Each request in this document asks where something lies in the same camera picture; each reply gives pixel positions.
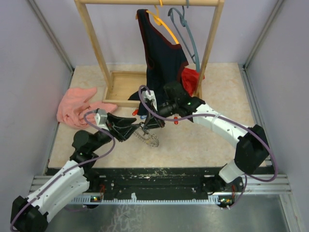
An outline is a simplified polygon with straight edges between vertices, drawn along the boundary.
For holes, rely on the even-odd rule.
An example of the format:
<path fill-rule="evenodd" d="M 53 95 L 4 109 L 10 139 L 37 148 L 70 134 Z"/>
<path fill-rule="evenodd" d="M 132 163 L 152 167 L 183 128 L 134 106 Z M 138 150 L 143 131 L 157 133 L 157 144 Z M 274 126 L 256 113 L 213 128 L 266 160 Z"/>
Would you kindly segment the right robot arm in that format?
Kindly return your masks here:
<path fill-rule="evenodd" d="M 190 96 L 178 82 L 166 84 L 164 91 L 168 100 L 158 107 L 154 91 L 146 86 L 140 86 L 138 90 L 141 103 L 154 118 L 169 121 L 171 115 L 178 114 L 183 120 L 188 119 L 209 128 L 235 148 L 234 159 L 223 166 L 215 176 L 215 184 L 219 190 L 227 191 L 238 177 L 254 174 L 270 155 L 271 151 L 261 126 L 250 128 L 226 118 L 202 99 Z"/>

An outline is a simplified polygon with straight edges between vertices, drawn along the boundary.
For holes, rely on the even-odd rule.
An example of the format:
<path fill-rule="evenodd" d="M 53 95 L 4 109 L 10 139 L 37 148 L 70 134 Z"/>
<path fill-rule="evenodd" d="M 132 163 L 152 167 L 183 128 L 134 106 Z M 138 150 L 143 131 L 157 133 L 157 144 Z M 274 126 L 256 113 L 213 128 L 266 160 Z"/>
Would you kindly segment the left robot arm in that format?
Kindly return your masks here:
<path fill-rule="evenodd" d="M 44 232 L 71 200 L 87 190 L 98 190 L 100 179 L 92 167 L 103 156 L 95 151 L 109 142 L 126 141 L 139 127 L 135 118 L 114 116 L 100 109 L 87 112 L 84 120 L 97 132 L 77 131 L 72 143 L 74 152 L 65 165 L 36 191 L 13 201 L 11 231 Z"/>

